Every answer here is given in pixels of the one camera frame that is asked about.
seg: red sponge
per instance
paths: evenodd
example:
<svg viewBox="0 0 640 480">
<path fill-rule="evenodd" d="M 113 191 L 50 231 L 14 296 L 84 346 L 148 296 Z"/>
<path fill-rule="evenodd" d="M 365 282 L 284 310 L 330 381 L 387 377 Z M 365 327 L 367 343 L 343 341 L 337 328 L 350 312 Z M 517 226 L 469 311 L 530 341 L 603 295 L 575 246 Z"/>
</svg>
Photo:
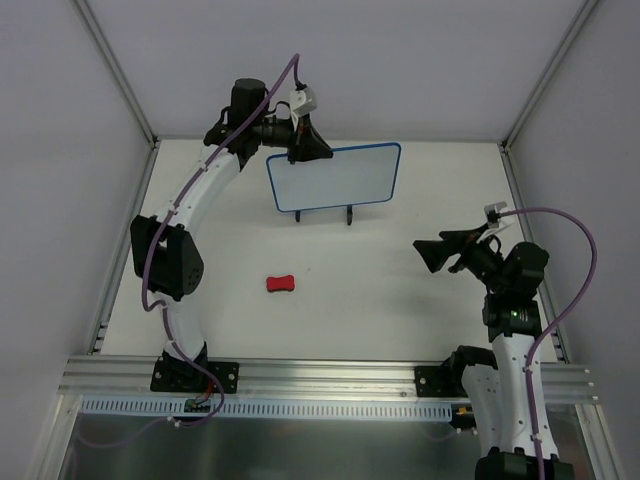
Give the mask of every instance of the red sponge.
<svg viewBox="0 0 640 480">
<path fill-rule="evenodd" d="M 267 292 L 293 292 L 296 282 L 293 275 L 284 277 L 267 277 Z"/>
</svg>

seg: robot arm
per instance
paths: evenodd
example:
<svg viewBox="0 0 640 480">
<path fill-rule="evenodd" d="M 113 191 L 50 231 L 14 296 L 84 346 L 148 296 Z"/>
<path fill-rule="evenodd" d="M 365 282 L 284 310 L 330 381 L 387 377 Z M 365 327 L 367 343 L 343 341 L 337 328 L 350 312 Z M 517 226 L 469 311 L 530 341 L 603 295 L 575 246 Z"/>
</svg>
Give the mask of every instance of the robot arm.
<svg viewBox="0 0 640 480">
<path fill-rule="evenodd" d="M 542 333 L 533 298 L 549 254 L 522 242 L 503 258 L 495 234 L 513 223 L 512 217 L 500 216 L 505 210 L 505 203 L 490 205 L 485 208 L 487 223 L 475 230 L 440 232 L 441 241 L 414 242 L 432 273 L 459 255 L 449 271 L 467 269 L 487 287 L 482 313 L 492 351 L 459 347 L 440 368 L 439 381 L 464 390 L 471 401 L 483 455 L 476 480 L 537 479 L 536 442 L 549 478 L 571 480 L 573 469 L 558 461 L 549 429 L 538 352 L 527 366 L 527 355 Z"/>
<path fill-rule="evenodd" d="M 306 162 L 331 158 L 333 152 L 311 124 L 309 113 L 315 108 L 315 95 L 306 85 L 298 85 L 291 93 L 290 118 L 269 115 L 268 105 L 248 126 L 242 127 L 264 102 L 266 86 L 260 80 L 240 79 L 235 82 L 231 103 L 221 112 L 219 121 L 207 132 L 205 147 L 176 195 L 150 217 L 138 215 L 131 224 L 131 243 L 135 273 L 144 277 L 145 262 L 154 235 L 163 219 L 162 230 L 148 274 L 148 288 L 156 300 L 168 310 L 170 329 L 175 343 L 192 361 L 206 361 L 207 351 L 190 295 L 196 290 L 204 272 L 204 263 L 196 248 L 195 236 L 213 201 L 244 168 L 260 145 L 287 149 L 289 161 Z M 211 162 L 213 145 L 226 144 Z M 201 375 L 187 368 L 171 342 L 167 343 L 163 360 L 176 365 L 175 384 L 184 391 L 198 391 Z M 185 375 L 193 382 L 185 380 Z"/>
</svg>

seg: white tabletop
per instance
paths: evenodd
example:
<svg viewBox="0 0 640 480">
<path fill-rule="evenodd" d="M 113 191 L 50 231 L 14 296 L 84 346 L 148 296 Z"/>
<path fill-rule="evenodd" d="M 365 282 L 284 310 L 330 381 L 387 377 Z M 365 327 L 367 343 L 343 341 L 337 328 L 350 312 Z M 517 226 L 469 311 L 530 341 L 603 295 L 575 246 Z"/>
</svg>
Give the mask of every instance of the white tabletop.
<svg viewBox="0 0 640 480">
<path fill-rule="evenodd" d="M 330 142 L 362 143 L 370 142 Z M 200 147 L 162 142 L 142 214 L 173 195 Z M 468 271 L 429 273 L 412 243 L 480 226 L 487 204 L 513 205 L 498 148 L 403 142 L 402 149 L 394 198 L 354 207 L 351 226 L 344 209 L 303 212 L 299 224 L 279 213 L 265 166 L 275 149 L 260 149 L 196 238 L 205 275 L 194 295 L 210 356 L 442 360 L 459 345 L 489 345 L 483 285 Z M 505 250 L 523 240 L 518 226 L 500 236 Z M 285 274 L 295 276 L 295 291 L 268 293 L 266 278 Z M 140 285 L 129 258 L 103 354 L 162 351 L 160 314 L 142 310 Z M 543 347 L 543 360 L 554 361 L 550 341 Z"/>
</svg>

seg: black mounting bracket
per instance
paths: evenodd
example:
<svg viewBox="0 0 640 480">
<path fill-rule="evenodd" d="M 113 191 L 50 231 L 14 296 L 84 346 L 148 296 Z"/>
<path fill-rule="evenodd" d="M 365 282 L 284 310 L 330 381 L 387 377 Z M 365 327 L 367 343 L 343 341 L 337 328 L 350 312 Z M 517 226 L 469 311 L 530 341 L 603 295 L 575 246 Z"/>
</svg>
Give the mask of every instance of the black mounting bracket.
<svg viewBox="0 0 640 480">
<path fill-rule="evenodd" d="M 413 375 L 418 398 L 452 398 L 460 396 L 459 392 L 456 391 L 450 374 L 442 366 L 418 366 L 413 369 Z"/>
<path fill-rule="evenodd" d="M 240 364 L 236 362 L 216 362 L 207 358 L 205 345 L 194 362 L 211 372 L 222 385 L 225 395 L 233 395 L 238 390 Z M 153 368 L 150 390 L 152 392 L 202 393 L 207 389 L 207 377 L 182 360 L 162 352 Z M 218 393 L 216 385 L 213 392 Z"/>
<path fill-rule="evenodd" d="M 296 210 L 294 212 L 296 223 L 300 223 L 300 215 L 302 210 Z M 347 225 L 351 225 L 353 223 L 353 205 L 347 205 Z"/>
<path fill-rule="evenodd" d="M 472 365 L 489 365 L 498 368 L 491 350 L 460 346 L 439 366 L 417 366 L 413 369 L 416 395 L 419 398 L 467 398 L 462 388 L 464 369 Z"/>
</svg>

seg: gray wall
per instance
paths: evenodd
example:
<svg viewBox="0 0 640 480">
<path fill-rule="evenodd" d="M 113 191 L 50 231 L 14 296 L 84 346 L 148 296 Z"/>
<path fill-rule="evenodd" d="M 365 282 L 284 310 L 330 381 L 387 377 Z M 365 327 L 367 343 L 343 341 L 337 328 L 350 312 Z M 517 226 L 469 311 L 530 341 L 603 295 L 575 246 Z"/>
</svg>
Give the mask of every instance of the gray wall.
<svg viewBox="0 0 640 480">
<path fill-rule="evenodd" d="M 639 89 L 640 2 L 605 0 L 514 149 L 525 203 L 575 213 L 598 242 L 592 289 L 566 328 L 573 360 L 593 366 L 629 478 L 640 472 Z M 560 220 L 533 229 L 562 307 L 586 273 L 586 241 Z"/>
<path fill-rule="evenodd" d="M 158 134 L 200 137 L 236 78 L 300 52 L 325 138 L 498 141 L 582 1 L 89 3 Z"/>
<path fill-rule="evenodd" d="M 70 2 L 0 2 L 0 478 L 82 353 L 147 147 Z"/>
</svg>

